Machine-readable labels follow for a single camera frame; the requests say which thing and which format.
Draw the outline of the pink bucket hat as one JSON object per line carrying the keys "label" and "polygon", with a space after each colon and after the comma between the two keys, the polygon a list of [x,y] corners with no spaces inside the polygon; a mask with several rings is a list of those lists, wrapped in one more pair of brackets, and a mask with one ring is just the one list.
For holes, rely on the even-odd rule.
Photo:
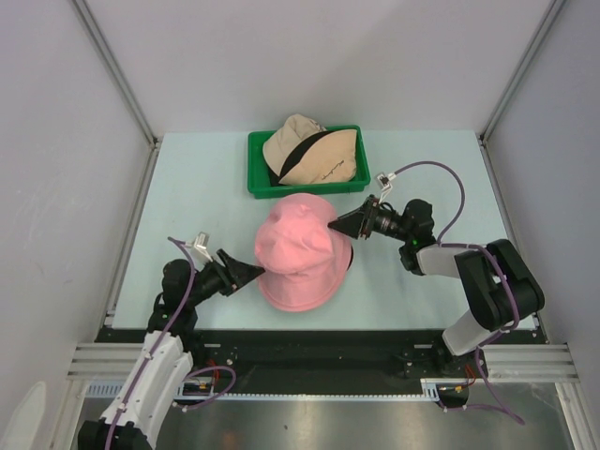
{"label": "pink bucket hat", "polygon": [[335,207],[322,197],[299,193],[282,198],[257,231],[257,261],[282,276],[345,273],[352,246],[347,237],[328,227],[336,217]]}
{"label": "pink bucket hat", "polygon": [[329,301],[353,261],[347,238],[330,237],[258,241],[255,256],[264,274],[259,289],[274,307],[306,312]]}

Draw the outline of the beige smile bucket hat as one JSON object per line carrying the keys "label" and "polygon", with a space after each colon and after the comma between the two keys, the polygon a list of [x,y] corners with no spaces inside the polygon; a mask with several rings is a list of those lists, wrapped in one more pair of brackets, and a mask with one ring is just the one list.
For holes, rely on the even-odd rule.
{"label": "beige smile bucket hat", "polygon": [[315,120],[302,114],[293,114],[288,117],[263,145],[262,154],[269,169],[280,175],[284,162],[291,152],[305,139],[326,131],[326,128]]}

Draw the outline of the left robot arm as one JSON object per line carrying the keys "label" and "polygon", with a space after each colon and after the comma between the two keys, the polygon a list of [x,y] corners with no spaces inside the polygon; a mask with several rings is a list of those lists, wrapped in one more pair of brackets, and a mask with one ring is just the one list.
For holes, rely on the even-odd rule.
{"label": "left robot arm", "polygon": [[194,343],[196,306],[216,294],[237,293],[264,273],[222,249],[197,269],[183,243],[174,243],[184,257],[162,269],[142,350],[111,405],[98,420],[83,422],[80,449],[154,449],[177,388],[207,363],[206,350]]}

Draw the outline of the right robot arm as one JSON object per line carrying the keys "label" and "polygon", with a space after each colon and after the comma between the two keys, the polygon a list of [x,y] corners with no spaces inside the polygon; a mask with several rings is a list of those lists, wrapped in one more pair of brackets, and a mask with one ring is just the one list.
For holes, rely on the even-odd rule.
{"label": "right robot arm", "polygon": [[466,365],[466,354],[545,306],[539,283],[509,240],[485,246],[441,243],[433,234],[432,205],[423,200],[409,201],[399,213],[369,196],[328,227],[352,239],[368,239],[373,233],[396,239],[402,243],[398,253],[406,271],[461,282],[468,310],[442,332],[432,353],[432,364],[443,376],[456,375]]}

